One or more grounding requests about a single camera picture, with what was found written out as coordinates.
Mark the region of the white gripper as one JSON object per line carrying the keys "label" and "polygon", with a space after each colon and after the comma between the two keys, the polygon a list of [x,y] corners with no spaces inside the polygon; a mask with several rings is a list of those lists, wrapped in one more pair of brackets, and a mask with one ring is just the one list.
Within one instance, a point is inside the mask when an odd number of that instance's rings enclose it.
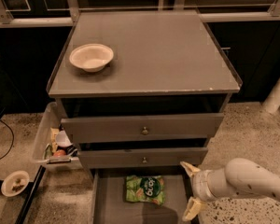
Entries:
{"label": "white gripper", "polygon": [[192,221],[205,208],[205,202],[212,202],[217,197],[212,193],[208,184],[208,176],[211,170],[200,171],[199,168],[185,161],[180,162],[189,177],[191,177],[192,192],[194,197],[190,197],[187,207],[182,216],[182,220]]}

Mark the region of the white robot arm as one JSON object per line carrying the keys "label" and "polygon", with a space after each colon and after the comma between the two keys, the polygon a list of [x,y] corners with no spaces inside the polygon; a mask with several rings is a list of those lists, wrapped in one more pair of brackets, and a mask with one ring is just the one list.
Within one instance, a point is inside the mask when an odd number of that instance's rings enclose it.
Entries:
{"label": "white robot arm", "polygon": [[280,175],[253,161],[235,158],[216,170],[201,170],[185,161],[180,165],[190,178],[193,193],[182,216],[183,221],[193,220],[208,202],[221,198],[268,197],[280,202]]}

